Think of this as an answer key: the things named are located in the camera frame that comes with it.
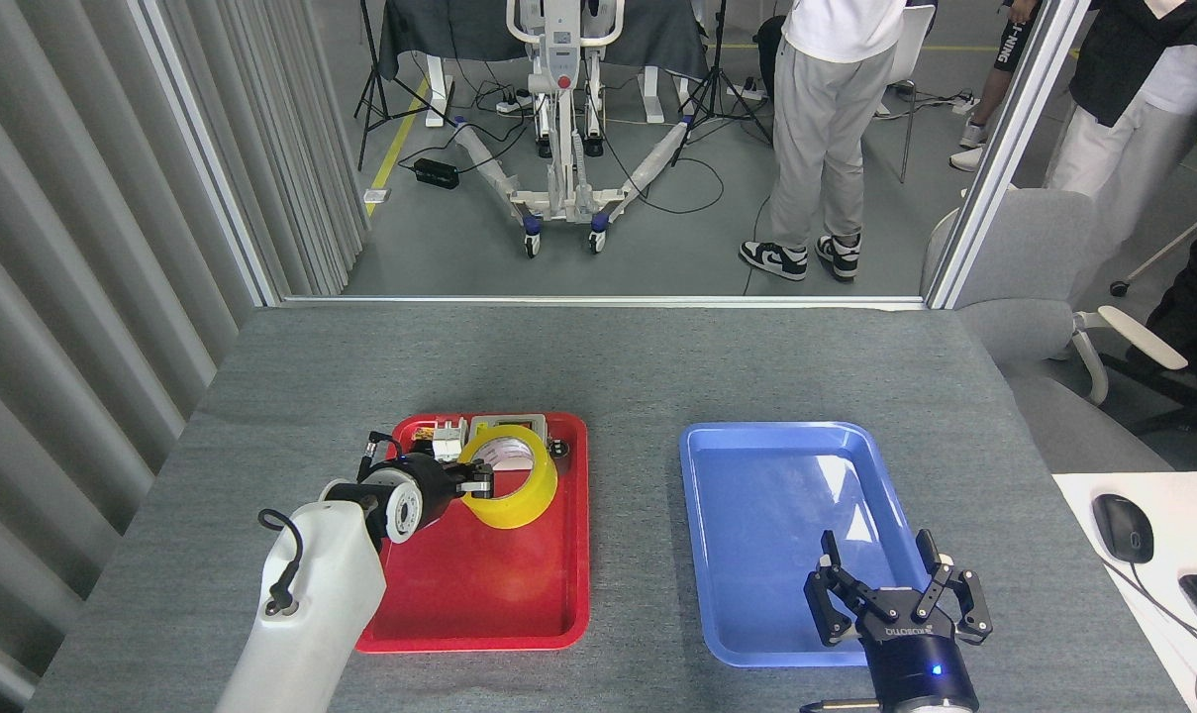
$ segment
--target red tray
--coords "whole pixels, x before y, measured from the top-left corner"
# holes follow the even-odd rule
[[[393,433],[405,443],[437,420],[409,416]],[[559,489],[543,514],[512,531],[475,519],[462,502],[393,546],[384,541],[387,593],[364,627],[361,653],[566,648],[589,626],[589,437],[571,414],[546,414],[549,438],[570,455],[553,461]],[[494,495],[506,495],[527,470],[497,470]]]

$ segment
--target plastic tray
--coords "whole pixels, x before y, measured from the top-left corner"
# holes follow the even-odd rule
[[[857,641],[819,641],[803,587],[825,529],[865,584],[928,584],[870,434],[841,422],[697,423],[680,447],[712,654],[730,666],[864,666]]]
[[[443,415],[456,420],[472,414]],[[405,443],[437,415],[395,428]],[[431,526],[382,548],[387,593],[357,644],[363,653],[554,650],[576,644],[589,624],[589,440],[571,414],[547,414],[559,489],[545,514],[498,531],[454,502]],[[497,470],[496,495],[515,490],[525,470]]]

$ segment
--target patient lift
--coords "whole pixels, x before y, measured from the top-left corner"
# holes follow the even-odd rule
[[[506,0],[506,29],[523,41],[531,60],[527,86],[535,96],[535,134],[541,153],[549,158],[547,190],[521,190],[518,178],[506,176],[479,135],[463,130],[467,123],[456,120],[455,140],[504,199],[511,220],[522,223],[528,257],[540,252],[543,221],[588,221],[589,250],[595,256],[602,252],[607,226],[664,170],[689,130],[691,117],[682,117],[621,188],[595,190],[589,185],[585,157],[603,153],[598,68],[606,47],[616,41],[624,26],[625,0]],[[582,63],[587,81],[579,86]],[[578,99],[584,106],[584,135],[576,127]]]

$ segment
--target tripod stand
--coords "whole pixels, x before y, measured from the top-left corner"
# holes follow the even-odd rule
[[[425,112],[430,109],[431,104],[426,99],[423,99],[417,95],[415,91],[405,85],[399,78],[394,78],[391,81],[403,86],[405,91],[413,95],[414,98],[421,100],[421,106],[417,109],[411,109],[407,112],[393,114],[387,110],[387,91],[382,87],[382,75],[377,67],[377,44],[373,43],[373,24],[369,19],[369,5],[366,0],[361,0],[361,19],[364,20],[364,36],[369,39],[369,55],[373,65],[369,69],[369,78],[364,80],[364,89],[361,90],[361,99],[357,104],[357,110],[352,112],[352,117],[359,116],[359,110],[364,108],[364,132],[361,132],[361,151],[359,151],[359,158],[357,159],[357,171],[364,167],[364,141],[369,139],[369,132],[385,124],[385,122],[391,121],[391,118],[408,117],[409,114]],[[377,105],[373,104],[373,95],[377,95]],[[377,116],[377,121],[372,121],[373,116]]]
[[[713,45],[712,45],[712,66],[707,68],[707,73],[703,75],[703,81],[695,86],[687,100],[681,104],[681,112],[685,112],[687,106],[693,106],[694,121],[698,123],[699,117],[704,118],[740,118],[740,121],[752,121],[760,129],[760,134],[765,136],[766,141],[773,144],[774,139],[770,135],[770,132],[761,124],[757,118],[757,114],[753,114],[753,109],[748,105],[747,100],[743,99],[743,95],[740,90],[735,89],[734,83],[730,81],[729,77],[725,77],[725,71],[721,68],[721,42],[725,33],[725,0],[721,0],[721,8],[717,8],[717,29],[713,32]],[[739,99],[739,105],[742,105],[742,114],[725,114],[721,112],[718,104],[718,96],[721,95],[722,87],[730,91],[730,95]]]

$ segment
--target yellow tape roll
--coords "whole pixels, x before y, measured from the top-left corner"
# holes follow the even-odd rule
[[[511,531],[540,518],[553,502],[553,494],[559,489],[559,473],[541,437],[530,428],[515,425],[481,428],[461,450],[463,463],[475,457],[494,467],[511,457],[530,457],[531,461],[531,470],[516,492],[502,498],[466,495],[462,499],[485,525]]]

